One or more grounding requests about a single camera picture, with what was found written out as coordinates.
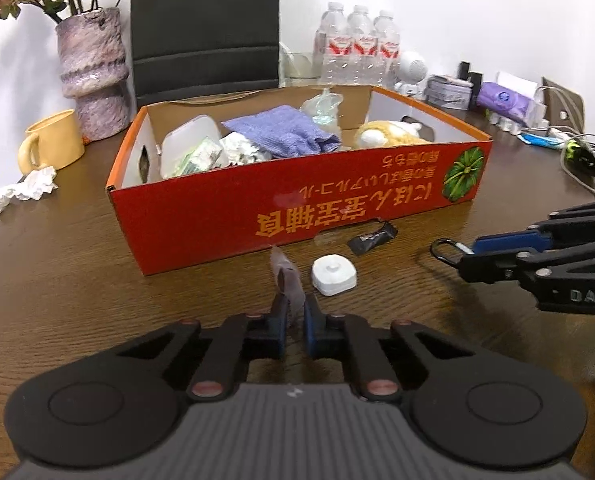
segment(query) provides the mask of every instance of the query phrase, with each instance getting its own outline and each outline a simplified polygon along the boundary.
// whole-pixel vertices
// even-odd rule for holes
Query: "metal screw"
[[[222,384],[215,381],[200,381],[191,388],[191,393],[196,397],[217,397],[223,391]]]
[[[388,379],[375,379],[367,384],[367,391],[371,395],[386,397],[399,390],[399,386]]]

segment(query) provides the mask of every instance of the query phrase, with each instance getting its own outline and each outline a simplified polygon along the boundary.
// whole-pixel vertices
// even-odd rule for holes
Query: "flower vase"
[[[82,137],[105,139],[129,125],[124,81],[129,76],[120,10],[76,14],[56,27],[62,93],[76,101]]]

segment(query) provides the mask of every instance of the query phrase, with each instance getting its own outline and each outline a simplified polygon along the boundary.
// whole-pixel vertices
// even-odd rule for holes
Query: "yellow mug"
[[[29,126],[18,150],[23,174],[53,166],[61,170],[84,155],[84,142],[74,110],[66,110]]]

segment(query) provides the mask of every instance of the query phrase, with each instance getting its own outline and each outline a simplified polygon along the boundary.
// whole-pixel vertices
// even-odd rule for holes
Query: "mug handle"
[[[20,167],[22,174],[27,175],[33,170],[43,170],[48,166],[48,164],[44,162],[39,166],[36,166],[33,161],[31,161],[31,148],[34,143],[38,142],[39,138],[40,134],[38,132],[33,132],[26,137],[20,145],[20,149],[18,150],[18,166]]]

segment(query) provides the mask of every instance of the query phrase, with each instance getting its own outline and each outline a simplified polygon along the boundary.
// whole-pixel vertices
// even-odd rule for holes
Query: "plush toy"
[[[370,121],[357,130],[353,147],[356,149],[391,148],[393,146],[429,144],[428,140],[420,139],[420,130],[420,123]]]

